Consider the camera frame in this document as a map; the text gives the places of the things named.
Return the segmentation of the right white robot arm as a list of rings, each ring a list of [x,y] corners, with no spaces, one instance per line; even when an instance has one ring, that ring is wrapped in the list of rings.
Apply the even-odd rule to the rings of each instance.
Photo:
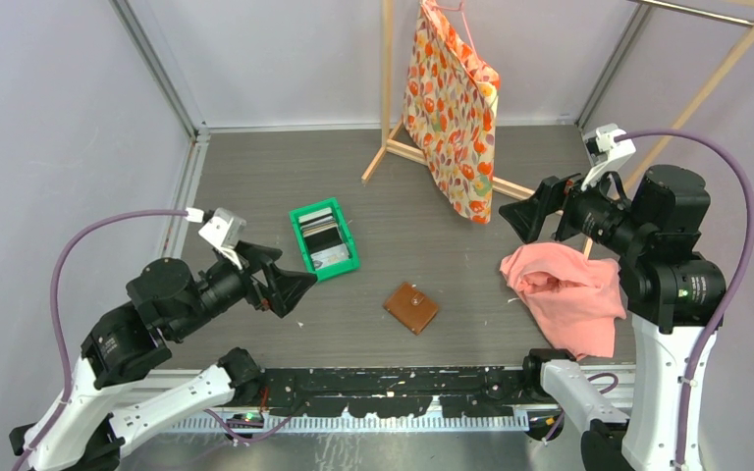
[[[633,197],[608,195],[614,172],[595,185],[579,175],[543,180],[500,215],[526,248],[538,246],[546,218],[559,213],[557,241],[586,235],[619,259],[636,345],[633,402],[623,413],[592,385],[571,349],[534,348],[521,389],[534,402],[555,400],[580,435],[588,470],[697,470],[701,365],[722,319],[729,284],[695,250],[710,205],[704,180],[673,165],[651,167]]]

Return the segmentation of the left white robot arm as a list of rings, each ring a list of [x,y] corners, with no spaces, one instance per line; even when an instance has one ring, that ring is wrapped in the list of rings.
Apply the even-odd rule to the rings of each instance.
[[[168,361],[180,343],[235,304],[290,314],[317,277],[279,269],[282,252],[249,242],[238,245],[242,267],[223,255],[195,276],[177,258],[148,264],[129,281],[129,302],[100,317],[81,344],[63,389],[36,423],[9,434],[14,455],[31,470],[114,470],[162,430],[203,409],[254,404],[262,391],[260,368],[235,347],[182,386],[121,407],[118,399]]]

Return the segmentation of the brown leather card holder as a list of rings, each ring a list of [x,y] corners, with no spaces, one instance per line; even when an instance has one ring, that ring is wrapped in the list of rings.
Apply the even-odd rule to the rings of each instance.
[[[439,305],[417,287],[401,283],[384,301],[383,308],[419,336],[438,314]]]

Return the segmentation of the green plastic bin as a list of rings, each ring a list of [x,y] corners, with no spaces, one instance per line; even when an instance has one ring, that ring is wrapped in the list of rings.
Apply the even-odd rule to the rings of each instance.
[[[338,200],[334,197],[303,206],[289,213],[302,260],[310,273],[325,282],[360,267],[356,244]],[[310,254],[328,248],[344,246],[350,260],[317,272]]]

